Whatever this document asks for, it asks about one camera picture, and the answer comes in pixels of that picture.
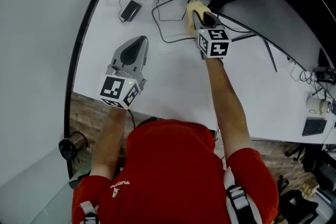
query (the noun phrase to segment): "black keyboard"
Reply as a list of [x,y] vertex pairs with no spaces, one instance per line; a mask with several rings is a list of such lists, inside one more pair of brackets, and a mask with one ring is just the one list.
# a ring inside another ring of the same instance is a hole
[[321,119],[307,120],[305,127],[303,129],[302,136],[322,134],[326,124],[327,124],[326,120],[321,120]]

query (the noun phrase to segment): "cylindrical container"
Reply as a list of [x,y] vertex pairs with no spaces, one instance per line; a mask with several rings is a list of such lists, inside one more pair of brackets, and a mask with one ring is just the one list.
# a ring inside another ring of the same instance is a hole
[[324,99],[316,97],[310,97],[307,100],[307,108],[311,113],[318,113],[321,116],[325,113],[329,113],[331,109],[331,103]]
[[85,150],[89,146],[87,139],[80,132],[74,132],[69,137],[58,143],[59,151],[64,159],[71,161],[76,158],[80,150]]

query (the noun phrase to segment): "forearm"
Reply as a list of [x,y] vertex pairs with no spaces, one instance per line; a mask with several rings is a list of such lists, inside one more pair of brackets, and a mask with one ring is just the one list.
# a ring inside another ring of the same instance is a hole
[[228,158],[241,148],[252,147],[246,117],[223,65],[218,59],[207,58],[205,61],[225,157]]
[[125,126],[126,110],[111,108],[92,155],[90,175],[114,179]]

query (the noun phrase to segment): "red shirt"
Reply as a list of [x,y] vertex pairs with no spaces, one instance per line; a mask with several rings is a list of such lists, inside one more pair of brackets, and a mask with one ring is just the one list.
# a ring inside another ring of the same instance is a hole
[[[114,181],[88,176],[74,190],[72,223],[83,221],[84,201],[99,205],[101,224],[230,223],[225,171],[214,147],[208,128],[195,123],[162,120],[136,128],[119,176]],[[236,151],[227,166],[256,203],[262,222],[271,223],[278,213],[278,190],[260,154]]]

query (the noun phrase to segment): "red t-shirt sleeve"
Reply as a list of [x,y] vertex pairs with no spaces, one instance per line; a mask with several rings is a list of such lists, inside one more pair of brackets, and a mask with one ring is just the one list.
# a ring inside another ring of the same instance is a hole
[[278,214],[279,194],[260,153],[252,148],[243,148],[229,157],[226,166],[231,167],[236,185],[244,187],[257,205],[262,222],[271,223]]
[[99,198],[111,186],[112,181],[102,176],[84,177],[73,191],[72,199],[72,224],[78,224],[84,220],[85,214],[80,204],[90,201],[96,207]]

